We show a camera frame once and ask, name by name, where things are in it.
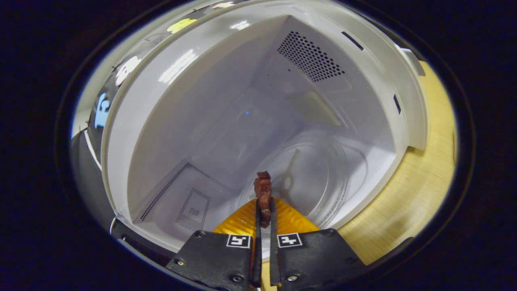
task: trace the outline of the screw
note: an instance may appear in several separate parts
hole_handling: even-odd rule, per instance
[[[232,281],[233,282],[236,282],[236,283],[240,283],[244,280],[244,278],[242,276],[239,276],[239,275],[234,275],[232,276]]]

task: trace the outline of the yellow sticker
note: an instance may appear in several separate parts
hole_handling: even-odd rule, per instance
[[[175,34],[178,31],[180,31],[183,27],[189,25],[190,23],[192,23],[196,20],[197,19],[185,18],[185,19],[180,20],[180,21],[174,23],[173,25],[171,25],[169,28],[167,28],[167,31],[171,32],[172,34]]]

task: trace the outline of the white sticker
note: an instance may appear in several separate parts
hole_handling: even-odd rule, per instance
[[[115,80],[115,85],[120,86],[122,82],[128,77],[129,73],[131,73],[136,66],[140,63],[141,59],[137,56],[130,58],[117,72],[117,79]]]
[[[289,248],[290,246],[303,245],[300,239],[300,235],[298,233],[279,235],[277,236],[277,239],[279,248]]]
[[[249,249],[251,245],[251,236],[229,235],[226,246],[231,248]]]
[[[219,3],[219,4],[215,5],[215,6],[213,6],[213,7],[212,7],[212,9],[216,9],[216,8],[227,8],[227,7],[230,7],[230,6],[232,6],[232,5],[235,5],[235,4],[233,4],[233,1],[231,1],[231,2],[226,2],[226,3]]]

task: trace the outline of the blue sticker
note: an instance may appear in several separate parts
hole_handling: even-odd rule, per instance
[[[108,111],[110,107],[110,101],[104,100],[106,93],[102,93],[99,97],[99,101],[97,102],[97,113],[95,113],[95,128],[97,126],[102,126],[106,124],[106,119],[108,118]]]

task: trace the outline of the wooden countertop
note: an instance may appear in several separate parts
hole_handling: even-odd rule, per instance
[[[404,239],[419,233],[442,203],[454,173],[455,120],[444,87],[425,62],[420,82],[427,102],[430,132],[425,151],[408,148],[377,197],[339,233],[366,265]],[[269,262],[262,267],[263,289],[270,291]]]

